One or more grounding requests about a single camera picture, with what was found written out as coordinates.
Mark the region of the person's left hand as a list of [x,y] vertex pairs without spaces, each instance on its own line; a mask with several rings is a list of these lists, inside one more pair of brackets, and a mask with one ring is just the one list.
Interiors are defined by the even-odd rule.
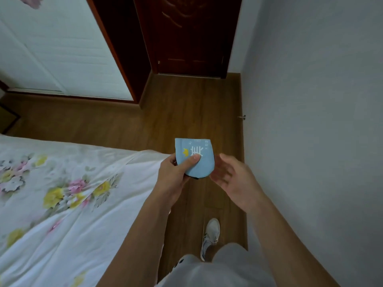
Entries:
[[185,183],[189,176],[177,170],[176,154],[171,154],[160,164],[158,178],[152,195],[171,208],[178,200]]

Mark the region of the person's right hand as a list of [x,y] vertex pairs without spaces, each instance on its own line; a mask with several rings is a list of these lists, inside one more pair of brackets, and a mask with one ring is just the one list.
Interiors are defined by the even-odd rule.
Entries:
[[245,163],[242,166],[230,166],[218,155],[214,170],[209,177],[244,212],[251,215],[256,212],[259,199],[264,196],[264,193],[253,172]]

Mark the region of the person's left forearm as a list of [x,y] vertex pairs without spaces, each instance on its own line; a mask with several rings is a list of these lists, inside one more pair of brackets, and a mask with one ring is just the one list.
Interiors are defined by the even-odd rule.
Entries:
[[154,287],[171,205],[152,192],[96,287]]

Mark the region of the person's right forearm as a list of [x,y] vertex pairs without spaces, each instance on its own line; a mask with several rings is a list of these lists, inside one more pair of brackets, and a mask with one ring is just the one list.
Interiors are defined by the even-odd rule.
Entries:
[[263,192],[245,202],[278,287],[340,287]]

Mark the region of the white sneaker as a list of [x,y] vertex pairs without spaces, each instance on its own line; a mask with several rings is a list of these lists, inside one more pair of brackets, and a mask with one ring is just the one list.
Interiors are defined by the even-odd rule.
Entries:
[[215,246],[219,240],[220,236],[220,223],[217,218],[212,218],[209,220],[206,226],[205,235],[203,236],[200,258],[203,262],[206,262],[206,253],[207,249],[210,246]]

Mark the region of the grey trousers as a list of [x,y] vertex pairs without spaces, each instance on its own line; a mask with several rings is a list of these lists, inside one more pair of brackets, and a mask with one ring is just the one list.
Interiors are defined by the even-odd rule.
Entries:
[[237,243],[223,246],[211,262],[185,255],[155,287],[276,287],[261,262]]

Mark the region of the dark brown wooden door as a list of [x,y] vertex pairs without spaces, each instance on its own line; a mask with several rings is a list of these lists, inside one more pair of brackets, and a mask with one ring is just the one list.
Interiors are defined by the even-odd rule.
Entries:
[[134,0],[152,72],[225,79],[242,0]]

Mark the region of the floral white bed sheet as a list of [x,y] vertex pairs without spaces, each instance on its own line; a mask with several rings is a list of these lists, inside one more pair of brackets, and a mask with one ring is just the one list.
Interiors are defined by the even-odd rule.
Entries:
[[168,156],[0,134],[0,287],[95,287]]

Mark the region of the white sliding wardrobe door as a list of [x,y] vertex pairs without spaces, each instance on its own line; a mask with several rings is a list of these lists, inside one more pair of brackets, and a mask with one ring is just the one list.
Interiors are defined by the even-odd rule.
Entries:
[[9,90],[133,101],[87,0],[0,0]]

